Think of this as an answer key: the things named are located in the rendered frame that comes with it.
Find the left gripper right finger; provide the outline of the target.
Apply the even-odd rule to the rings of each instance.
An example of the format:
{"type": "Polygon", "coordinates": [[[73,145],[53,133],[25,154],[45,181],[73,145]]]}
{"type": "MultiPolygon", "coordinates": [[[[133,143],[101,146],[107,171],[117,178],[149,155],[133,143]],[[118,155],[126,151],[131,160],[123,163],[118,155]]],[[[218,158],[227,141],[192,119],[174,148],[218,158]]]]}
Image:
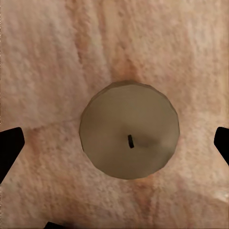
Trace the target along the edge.
{"type": "Polygon", "coordinates": [[[227,164],[229,165],[229,129],[218,127],[215,137],[214,145],[222,154],[227,164]]]}

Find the pillar candle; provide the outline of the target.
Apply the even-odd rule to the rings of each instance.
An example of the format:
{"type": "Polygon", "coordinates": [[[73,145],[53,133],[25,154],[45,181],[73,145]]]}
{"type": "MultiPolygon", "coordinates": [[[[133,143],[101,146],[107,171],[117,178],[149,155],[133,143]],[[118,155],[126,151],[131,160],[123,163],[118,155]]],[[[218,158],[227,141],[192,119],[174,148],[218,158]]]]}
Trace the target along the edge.
{"type": "Polygon", "coordinates": [[[95,168],[131,180],[166,166],[180,129],[167,96],[151,85],[123,80],[92,96],[82,112],[79,135],[95,168]]]}

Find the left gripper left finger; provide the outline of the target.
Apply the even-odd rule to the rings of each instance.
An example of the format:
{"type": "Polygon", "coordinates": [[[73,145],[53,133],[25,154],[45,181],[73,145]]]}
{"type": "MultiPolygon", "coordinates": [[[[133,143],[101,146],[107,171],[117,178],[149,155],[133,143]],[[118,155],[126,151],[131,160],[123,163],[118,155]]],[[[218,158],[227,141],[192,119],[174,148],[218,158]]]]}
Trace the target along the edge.
{"type": "Polygon", "coordinates": [[[25,145],[21,127],[0,132],[0,184],[25,145]]]}

